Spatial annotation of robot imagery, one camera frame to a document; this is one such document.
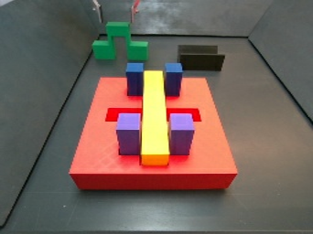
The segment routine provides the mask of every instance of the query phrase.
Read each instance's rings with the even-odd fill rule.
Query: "purple block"
[[[170,115],[170,154],[190,155],[194,124],[190,113]]]
[[[121,113],[117,125],[121,155],[141,155],[141,114]]]

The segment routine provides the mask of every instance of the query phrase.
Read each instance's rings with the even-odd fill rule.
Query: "building block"
[[[121,113],[117,125],[121,155],[141,154],[141,114]]]
[[[163,94],[163,72],[143,72],[142,165],[169,164],[169,135]]]
[[[127,95],[143,95],[143,63],[127,63],[126,67],[127,78]]]
[[[109,43],[109,41],[105,40],[95,40],[93,42],[93,53],[97,59],[115,59],[114,42]]]
[[[127,48],[127,58],[130,60],[149,60],[149,42],[147,41],[133,41]]]
[[[106,29],[107,40],[95,40],[93,43],[93,52],[97,59],[115,59],[114,37],[125,37],[129,60],[149,60],[149,42],[131,40],[129,22],[107,22]]]
[[[170,154],[189,155],[193,144],[193,115],[173,113],[170,115]]]
[[[107,36],[125,37],[127,44],[131,42],[131,28],[129,22],[107,22]]]
[[[165,64],[165,95],[179,96],[182,80],[182,67],[179,63]]]
[[[178,62],[185,70],[221,71],[224,60],[225,55],[218,54],[218,46],[178,46]]]
[[[126,78],[102,78],[94,94],[70,175],[79,189],[224,189],[237,175],[221,119],[206,78],[183,78],[179,98],[169,109],[198,109],[190,156],[170,156],[169,166],[143,166],[139,156],[119,155],[117,123],[106,122],[110,108],[142,108],[142,97],[126,95]]]

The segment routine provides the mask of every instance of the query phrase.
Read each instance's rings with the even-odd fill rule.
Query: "red block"
[[[101,79],[70,169],[78,188],[228,188],[237,168],[206,79],[183,78],[181,96],[166,98],[169,109],[198,109],[201,115],[192,154],[171,155],[169,166],[143,166],[139,156],[119,155],[117,122],[106,121],[109,108],[142,108],[142,97],[127,96],[126,90],[126,78]]]

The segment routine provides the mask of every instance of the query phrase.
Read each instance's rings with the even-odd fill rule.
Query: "blue block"
[[[181,93],[182,66],[179,63],[165,63],[165,96],[178,97]]]
[[[143,63],[127,63],[127,95],[143,95]]]
[[[173,113],[170,115],[170,154],[190,155],[193,144],[193,115]]]
[[[121,113],[117,125],[121,155],[141,155],[141,114]]]

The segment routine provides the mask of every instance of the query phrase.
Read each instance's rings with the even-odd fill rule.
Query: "dark gray surface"
[[[135,0],[99,0],[105,22],[99,23],[93,1],[80,0],[106,33],[107,21],[131,21]],[[248,37],[273,0],[142,0],[133,34]]]
[[[98,37],[80,2],[0,8],[0,226]]]
[[[118,60],[90,59],[3,231],[312,230],[313,131],[244,38],[135,37],[150,43],[146,69],[175,62],[179,44],[218,45],[221,72],[208,76],[238,176],[217,191],[79,191],[68,175],[101,76],[123,76]]]
[[[249,40],[313,120],[313,1],[276,0]]]

